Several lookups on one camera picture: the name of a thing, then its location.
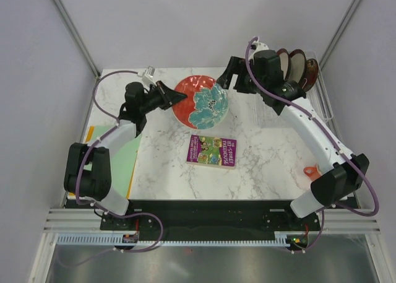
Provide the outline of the cream plate brown rim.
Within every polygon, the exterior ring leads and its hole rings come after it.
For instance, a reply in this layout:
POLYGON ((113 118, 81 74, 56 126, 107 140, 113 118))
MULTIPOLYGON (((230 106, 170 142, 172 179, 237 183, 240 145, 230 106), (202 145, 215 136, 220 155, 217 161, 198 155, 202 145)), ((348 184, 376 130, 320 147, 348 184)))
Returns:
POLYGON ((281 48, 277 51, 277 55, 280 58, 281 70, 283 72, 283 79, 287 81, 291 71, 291 58, 289 52, 281 48))

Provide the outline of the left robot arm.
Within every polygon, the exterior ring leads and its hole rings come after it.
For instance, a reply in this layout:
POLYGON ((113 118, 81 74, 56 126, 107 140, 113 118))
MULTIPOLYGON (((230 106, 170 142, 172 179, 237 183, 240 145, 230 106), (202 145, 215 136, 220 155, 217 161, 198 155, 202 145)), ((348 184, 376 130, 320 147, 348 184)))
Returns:
POLYGON ((145 90, 140 82, 126 86, 125 101, 121 105, 115 125, 98 139, 69 148, 64 188, 75 195, 77 204, 98 205, 114 214, 114 222, 122 229, 130 229, 136 215, 129 210, 129 200, 112 187, 111 158, 143 131, 146 114, 157 108, 167 110, 187 99, 187 95, 167 87, 162 81, 145 90))

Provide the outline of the dark red floral plate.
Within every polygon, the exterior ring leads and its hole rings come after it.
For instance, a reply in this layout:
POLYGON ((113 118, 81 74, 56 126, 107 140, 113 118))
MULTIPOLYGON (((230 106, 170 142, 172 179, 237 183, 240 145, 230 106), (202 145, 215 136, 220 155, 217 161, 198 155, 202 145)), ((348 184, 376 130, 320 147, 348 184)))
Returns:
POLYGON ((310 58, 306 61, 306 70, 303 76, 301 88, 308 92, 316 83, 319 74, 319 65, 316 59, 310 58))

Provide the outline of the red blue floral plate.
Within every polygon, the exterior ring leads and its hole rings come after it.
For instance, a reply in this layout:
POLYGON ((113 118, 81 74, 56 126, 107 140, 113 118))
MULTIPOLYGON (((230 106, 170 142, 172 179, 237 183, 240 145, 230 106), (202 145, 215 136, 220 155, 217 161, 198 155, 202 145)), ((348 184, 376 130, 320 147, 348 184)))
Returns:
POLYGON ((220 124, 228 113, 228 95, 215 79, 192 75, 181 80, 175 91, 187 98, 172 107, 176 119, 191 129, 210 129, 220 124))

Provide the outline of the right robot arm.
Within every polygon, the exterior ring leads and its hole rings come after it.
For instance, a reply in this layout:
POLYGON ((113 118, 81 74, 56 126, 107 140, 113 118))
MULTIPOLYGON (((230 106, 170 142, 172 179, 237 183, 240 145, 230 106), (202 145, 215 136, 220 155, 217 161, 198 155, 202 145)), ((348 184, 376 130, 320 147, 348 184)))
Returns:
POLYGON ((159 199, 288 200, 289 229, 357 189, 368 168, 284 78, 273 50, 231 57, 208 74, 157 81, 171 105, 150 117, 159 199))

